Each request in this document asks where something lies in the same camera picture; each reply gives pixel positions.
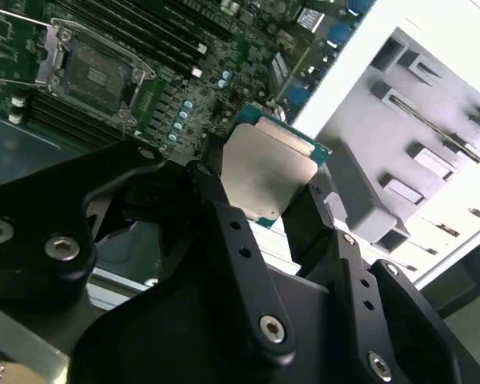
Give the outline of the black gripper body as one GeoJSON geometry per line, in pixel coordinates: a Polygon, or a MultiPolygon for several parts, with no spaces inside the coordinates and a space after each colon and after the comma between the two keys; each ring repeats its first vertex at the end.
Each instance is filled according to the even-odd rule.
{"type": "Polygon", "coordinates": [[[355,383],[358,281],[327,290],[261,259],[205,259],[100,317],[78,342],[72,383],[355,383]]]}

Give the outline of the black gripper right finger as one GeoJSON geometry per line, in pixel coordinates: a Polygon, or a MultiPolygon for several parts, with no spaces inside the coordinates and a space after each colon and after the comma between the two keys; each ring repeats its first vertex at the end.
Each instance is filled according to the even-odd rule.
{"type": "Polygon", "coordinates": [[[444,323],[400,270],[363,264],[353,237],[334,227],[322,194],[305,186],[282,215],[298,276],[329,288],[344,314],[359,383],[459,383],[444,323]]]}

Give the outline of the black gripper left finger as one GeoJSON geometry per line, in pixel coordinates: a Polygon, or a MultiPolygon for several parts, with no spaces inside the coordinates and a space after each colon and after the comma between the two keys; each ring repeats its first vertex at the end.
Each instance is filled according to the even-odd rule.
{"type": "Polygon", "coordinates": [[[118,142],[0,186],[0,302],[48,310],[76,301],[97,244],[141,221],[161,228],[158,284],[188,261],[263,260],[216,170],[118,142]]]}

